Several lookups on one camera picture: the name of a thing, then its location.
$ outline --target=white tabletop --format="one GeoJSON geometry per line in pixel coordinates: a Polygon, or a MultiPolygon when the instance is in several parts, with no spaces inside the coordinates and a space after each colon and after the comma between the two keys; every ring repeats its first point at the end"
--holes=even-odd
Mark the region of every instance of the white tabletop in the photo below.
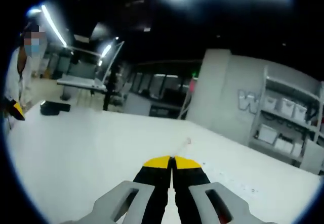
{"type": "MultiPolygon", "coordinates": [[[[263,221],[292,223],[320,185],[319,176],[182,120],[79,107],[43,116],[38,104],[8,138],[22,186],[50,223],[87,215],[145,161],[166,155],[196,160],[210,181],[245,199],[263,221]]],[[[167,210],[163,223],[179,223],[175,208],[167,210]]]]}
{"type": "Polygon", "coordinates": [[[97,91],[106,91],[106,87],[103,84],[96,84],[94,79],[88,79],[83,77],[63,75],[62,78],[57,79],[56,83],[64,86],[73,86],[83,89],[95,89],[97,91]]]}

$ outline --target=white lab coat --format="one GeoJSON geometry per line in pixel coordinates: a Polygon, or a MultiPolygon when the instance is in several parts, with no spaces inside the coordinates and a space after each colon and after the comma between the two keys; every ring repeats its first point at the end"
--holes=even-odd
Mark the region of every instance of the white lab coat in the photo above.
{"type": "MultiPolygon", "coordinates": [[[[19,102],[22,107],[27,103],[31,102],[32,93],[30,88],[31,74],[33,71],[33,63],[39,63],[41,56],[37,55],[35,57],[27,56],[26,65],[22,71],[22,82],[20,88],[20,75],[18,73],[18,53],[19,48],[16,48],[11,55],[10,65],[7,72],[6,87],[5,87],[5,97],[8,99],[14,99],[19,102]]],[[[16,119],[12,116],[5,118],[4,121],[4,133],[7,135],[10,128],[16,123],[16,119]]]]}

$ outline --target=storage bin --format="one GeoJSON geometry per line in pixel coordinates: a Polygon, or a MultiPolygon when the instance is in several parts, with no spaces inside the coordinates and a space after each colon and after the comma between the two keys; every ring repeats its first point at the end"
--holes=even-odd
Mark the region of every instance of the storage bin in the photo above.
{"type": "Polygon", "coordinates": [[[307,108],[299,104],[295,104],[293,119],[301,122],[305,122],[306,112],[307,112],[307,108]]]}
{"type": "Polygon", "coordinates": [[[262,124],[260,126],[258,139],[262,140],[264,142],[273,144],[273,142],[276,139],[277,135],[278,135],[278,132],[275,129],[273,129],[273,128],[267,126],[267,125],[262,124]]]}
{"type": "Polygon", "coordinates": [[[274,148],[284,152],[286,143],[288,143],[288,142],[284,141],[283,139],[278,138],[275,141],[274,148]]]}
{"type": "Polygon", "coordinates": [[[288,117],[293,116],[295,103],[288,99],[282,98],[278,102],[278,111],[288,117]]]}
{"type": "Polygon", "coordinates": [[[294,148],[292,150],[292,155],[294,157],[299,157],[302,152],[302,145],[298,143],[294,143],[294,148]]]}
{"type": "Polygon", "coordinates": [[[270,96],[265,96],[263,107],[268,110],[274,110],[277,103],[277,99],[270,96]]]}
{"type": "Polygon", "coordinates": [[[285,147],[283,148],[283,151],[288,153],[288,154],[291,154],[292,150],[293,150],[293,147],[294,145],[289,143],[289,142],[286,142],[285,143],[285,147]]]}

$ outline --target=metal shelf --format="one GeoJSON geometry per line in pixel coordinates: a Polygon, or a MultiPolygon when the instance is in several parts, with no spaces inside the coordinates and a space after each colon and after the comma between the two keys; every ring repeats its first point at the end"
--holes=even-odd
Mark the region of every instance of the metal shelf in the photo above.
{"type": "Polygon", "coordinates": [[[298,125],[300,127],[308,129],[308,130],[310,130],[312,132],[317,132],[317,128],[315,126],[308,125],[305,122],[301,122],[301,121],[295,120],[293,118],[290,118],[290,117],[288,117],[288,116],[286,116],[286,115],[284,115],[284,114],[282,114],[282,113],[280,113],[280,112],[278,112],[276,110],[269,110],[269,109],[262,108],[261,111],[269,113],[269,114],[274,115],[276,117],[279,117],[281,119],[287,120],[287,121],[289,121],[289,122],[291,122],[293,124],[296,124],[296,125],[298,125]]]}
{"type": "Polygon", "coordinates": [[[312,94],[284,80],[280,80],[278,78],[274,78],[271,76],[266,77],[266,88],[281,94],[285,94],[287,96],[298,99],[305,103],[309,103],[313,101],[320,102],[319,97],[316,96],[315,94],[312,94]]]}
{"type": "Polygon", "coordinates": [[[251,142],[253,144],[255,144],[255,145],[258,145],[258,146],[260,146],[262,148],[268,149],[268,150],[270,150],[272,152],[279,153],[279,154],[281,154],[283,156],[289,157],[290,159],[293,159],[295,161],[298,161],[298,162],[302,162],[303,161],[303,157],[301,157],[301,156],[300,157],[295,157],[295,156],[293,156],[291,154],[288,154],[286,152],[282,152],[282,151],[274,148],[274,146],[271,145],[270,143],[267,143],[267,142],[264,142],[264,141],[261,141],[259,139],[255,139],[255,138],[252,138],[251,142]]]}

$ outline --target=face mask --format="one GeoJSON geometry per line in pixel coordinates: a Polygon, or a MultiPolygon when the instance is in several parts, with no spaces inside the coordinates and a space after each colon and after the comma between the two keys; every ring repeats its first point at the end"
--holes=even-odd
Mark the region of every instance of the face mask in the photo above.
{"type": "Polygon", "coordinates": [[[26,54],[30,57],[39,54],[39,38],[32,38],[31,45],[25,45],[26,54]]]}

